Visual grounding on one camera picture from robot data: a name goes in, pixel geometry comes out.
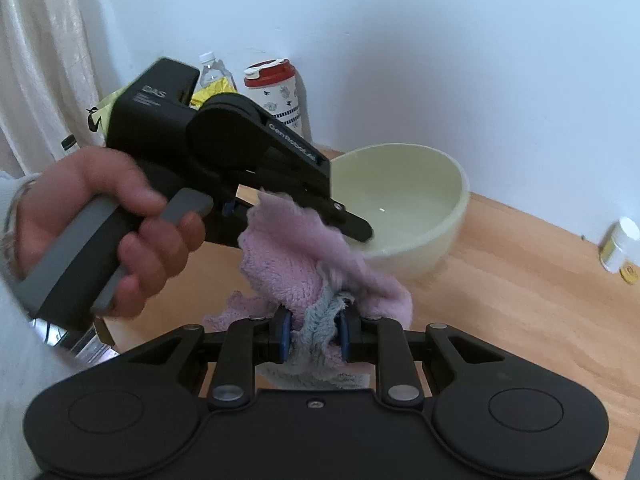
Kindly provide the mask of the white sleeve left forearm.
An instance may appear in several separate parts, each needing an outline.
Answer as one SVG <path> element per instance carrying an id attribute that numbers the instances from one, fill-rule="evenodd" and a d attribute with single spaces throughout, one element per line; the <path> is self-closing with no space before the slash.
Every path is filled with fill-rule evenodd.
<path id="1" fill-rule="evenodd" d="M 29 403 L 43 390 L 70 377 L 74 362 L 47 346 L 15 299 L 17 202 L 34 176 L 1 175 L 1 477 L 33 479 L 40 474 L 23 434 Z"/>

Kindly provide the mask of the person's left hand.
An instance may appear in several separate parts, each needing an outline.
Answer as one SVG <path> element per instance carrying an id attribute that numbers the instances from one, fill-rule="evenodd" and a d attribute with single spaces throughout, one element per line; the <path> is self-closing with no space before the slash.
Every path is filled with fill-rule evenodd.
<path id="1" fill-rule="evenodd" d="M 84 148 L 39 176 L 1 178 L 1 265 L 29 318 L 136 318 L 205 238 L 213 206 L 165 198 L 127 155 Z"/>

